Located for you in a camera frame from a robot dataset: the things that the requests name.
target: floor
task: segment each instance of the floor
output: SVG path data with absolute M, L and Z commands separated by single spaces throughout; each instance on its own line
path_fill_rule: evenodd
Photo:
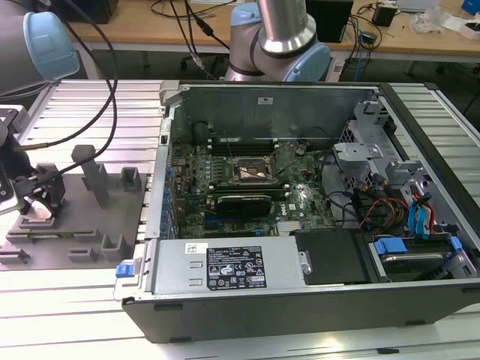
M 95 55 L 100 63 L 105 66 L 109 76 L 113 75 L 110 54 L 106 51 L 97 51 Z M 151 52 L 151 67 L 143 66 L 140 52 L 121 51 L 118 53 L 118 67 L 121 79 L 183 79 L 201 80 L 205 74 L 195 66 L 192 61 L 187 62 L 187 69 L 180 68 L 181 60 L 187 54 L 174 52 Z M 204 59 L 207 68 L 212 66 L 215 57 Z M 464 111 L 472 97 L 480 91 L 480 76 L 472 72 L 474 64 L 444 64 L 444 71 L 437 73 L 437 65 L 433 62 L 419 62 L 413 75 L 406 75 L 404 70 L 407 66 L 405 61 L 380 61 L 372 60 L 367 68 L 361 73 L 361 81 L 365 82 L 390 82 L 390 83 L 435 83 L 460 110 Z M 219 64 L 215 70 L 215 76 L 222 76 L 227 70 L 227 62 Z M 352 69 L 346 69 L 340 81 L 353 81 L 356 65 L 350 65 Z M 72 76 L 76 79 L 85 79 L 85 72 L 80 70 Z M 19 102 L 29 106 L 33 98 Z M 480 128 L 480 98 L 470 107 L 466 117 Z

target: warning label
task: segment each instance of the warning label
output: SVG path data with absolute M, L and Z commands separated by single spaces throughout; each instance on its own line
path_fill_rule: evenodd
M 247 246 L 207 249 L 207 286 L 210 290 L 267 287 L 262 248 Z

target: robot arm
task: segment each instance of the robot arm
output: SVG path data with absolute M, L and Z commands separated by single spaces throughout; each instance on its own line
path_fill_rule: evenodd
M 227 81 L 318 81 L 330 62 L 305 0 L 257 0 L 233 9 Z
M 22 4 L 0 0 L 0 95 L 55 82 L 80 68 L 60 19 Z
M 0 95 L 55 82 L 80 67 L 59 18 L 50 12 L 29 12 L 27 2 L 21 1 L 0 0 Z M 65 188 L 60 178 L 43 183 L 49 173 L 34 169 L 25 152 L 14 150 L 19 145 L 14 134 L 20 118 L 15 109 L 0 108 L 0 214 L 27 211 L 28 204 L 20 201 L 24 197 L 42 202 L 55 213 Z

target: circuit board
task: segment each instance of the circuit board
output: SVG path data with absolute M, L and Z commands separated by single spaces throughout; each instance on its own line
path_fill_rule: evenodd
M 174 144 L 178 236 L 207 239 L 288 236 L 297 229 L 334 227 L 318 182 L 318 151 L 283 142 L 265 156 L 213 156 L 206 146 Z M 267 197 L 263 216 L 218 214 L 224 197 Z

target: light blue robot joint cap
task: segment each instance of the light blue robot joint cap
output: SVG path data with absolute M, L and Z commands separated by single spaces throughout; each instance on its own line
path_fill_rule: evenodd
M 45 81 L 54 82 L 79 70 L 74 45 L 54 13 L 27 13 L 23 34 L 31 60 Z
M 240 26 L 262 21 L 260 10 L 256 2 L 248 2 L 235 6 L 230 19 L 231 26 Z
M 285 82 L 316 82 L 330 63 L 330 49 L 324 43 L 315 43 L 286 73 Z

